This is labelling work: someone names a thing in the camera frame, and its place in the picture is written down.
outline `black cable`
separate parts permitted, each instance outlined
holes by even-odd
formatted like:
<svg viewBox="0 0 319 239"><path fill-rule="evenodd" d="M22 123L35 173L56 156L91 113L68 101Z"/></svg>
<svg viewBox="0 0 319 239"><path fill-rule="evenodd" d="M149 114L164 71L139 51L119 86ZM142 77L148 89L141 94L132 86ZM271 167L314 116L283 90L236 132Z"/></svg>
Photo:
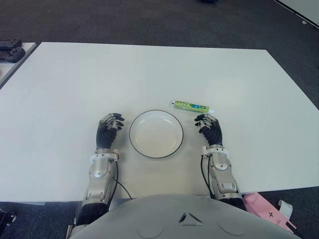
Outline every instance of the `black cable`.
<svg viewBox="0 0 319 239"><path fill-rule="evenodd" d="M109 199L109 203L108 203L108 209L110 208L110 204L111 204L111 201L114 197L114 194L115 194L115 190L116 190L116 187L118 185L118 181L119 181L119 165L118 165L118 162L115 161L115 165L116 165L116 180L115 180L115 187L114 187L114 190L113 190L113 193Z"/></svg>
<svg viewBox="0 0 319 239"><path fill-rule="evenodd" d="M120 183L119 181L118 181L118 184L125 190L125 192L128 194L128 196L129 196L130 199L132 200L132 197L131 197L130 193L129 193L128 190L124 187L124 185L123 185L122 183Z"/></svg>
<svg viewBox="0 0 319 239"><path fill-rule="evenodd" d="M210 198L214 199L214 194L213 192L210 190L210 187L208 186L208 183L207 183L207 180L206 180L206 177L204 175L204 171L203 171L203 155L201 156L201 160L200 160L200 170L201 170L201 175L203 176L203 179L205 181L205 184L209 190L209 194L210 194Z"/></svg>
<svg viewBox="0 0 319 239"><path fill-rule="evenodd" d="M208 164L207 164L207 181L208 181L208 188L210 188L209 165L210 165L210 157L208 158Z"/></svg>

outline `green toothpaste tube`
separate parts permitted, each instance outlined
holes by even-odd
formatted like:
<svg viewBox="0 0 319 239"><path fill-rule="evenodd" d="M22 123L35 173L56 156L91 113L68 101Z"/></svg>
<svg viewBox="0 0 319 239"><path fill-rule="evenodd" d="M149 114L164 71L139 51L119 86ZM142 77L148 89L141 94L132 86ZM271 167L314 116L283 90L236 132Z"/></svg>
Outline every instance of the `green toothpaste tube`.
<svg viewBox="0 0 319 239"><path fill-rule="evenodd" d="M215 110L209 109L208 106L201 106L201 105L195 105L192 103L182 102L182 101L172 101L171 105L174 108L183 109L187 111L195 111L195 112L201 112L205 114L213 114L215 113Z"/></svg>

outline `table surface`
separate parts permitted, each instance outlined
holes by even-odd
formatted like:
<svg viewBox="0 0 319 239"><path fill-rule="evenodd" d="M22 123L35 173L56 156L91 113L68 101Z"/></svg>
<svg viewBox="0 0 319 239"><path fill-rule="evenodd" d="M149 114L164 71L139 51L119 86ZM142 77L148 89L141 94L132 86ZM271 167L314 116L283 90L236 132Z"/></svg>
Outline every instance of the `table surface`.
<svg viewBox="0 0 319 239"><path fill-rule="evenodd" d="M22 57L17 63L9 63L5 61L0 62L0 86L2 82L6 80L8 75L17 67L21 61L28 56L29 52L36 46L34 42L25 42L22 44L23 49L25 50L25 56Z"/></svg>
<svg viewBox="0 0 319 239"><path fill-rule="evenodd" d="M0 90L0 201L79 201L98 121L122 113L120 182L133 197L207 194L207 145L171 100L216 110L243 193L319 185L319 112L266 50L42 43ZM148 110L180 121L182 146L151 159L129 141ZM117 197L126 197L119 187Z"/></svg>

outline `robotic arm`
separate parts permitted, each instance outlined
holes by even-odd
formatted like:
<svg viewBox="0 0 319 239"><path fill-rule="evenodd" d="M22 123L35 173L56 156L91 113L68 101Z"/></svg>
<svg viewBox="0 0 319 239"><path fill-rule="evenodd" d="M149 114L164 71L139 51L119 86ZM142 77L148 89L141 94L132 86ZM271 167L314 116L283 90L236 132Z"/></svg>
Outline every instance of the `robotic arm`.
<svg viewBox="0 0 319 239"><path fill-rule="evenodd" d="M117 130L124 126L122 123L124 119L121 116L117 113L108 114L99 121L96 151L90 157L92 162L89 170L90 184L76 219L76 226L80 226L78 230L109 211L119 177L117 162L119 155L117 150L112 152L110 148Z"/></svg>
<svg viewBox="0 0 319 239"><path fill-rule="evenodd" d="M211 193L210 184L206 182L206 185L211 198L245 210L238 185L231 173L229 152L222 144L222 132L218 120L211 115L199 115L195 121L197 122L195 125L200 127L199 132L203 133L209 143L209 147L203 147L203 157L208 157L208 172L214 195Z"/></svg>

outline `silver robotic forearm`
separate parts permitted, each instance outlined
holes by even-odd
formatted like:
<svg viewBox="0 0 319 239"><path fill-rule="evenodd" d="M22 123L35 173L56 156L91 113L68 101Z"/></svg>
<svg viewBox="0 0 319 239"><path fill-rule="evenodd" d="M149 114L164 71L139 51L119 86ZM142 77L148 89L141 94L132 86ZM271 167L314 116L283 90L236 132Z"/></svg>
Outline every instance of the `silver robotic forearm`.
<svg viewBox="0 0 319 239"><path fill-rule="evenodd" d="M111 153L110 149L98 149L90 160L92 166L89 170L90 184L86 190L82 206L88 203L109 204L114 190L115 162L118 160L117 151Z"/></svg>
<svg viewBox="0 0 319 239"><path fill-rule="evenodd" d="M231 173L229 152L221 145L203 147L204 157L209 157L209 174L215 199L242 199L238 185Z"/></svg>

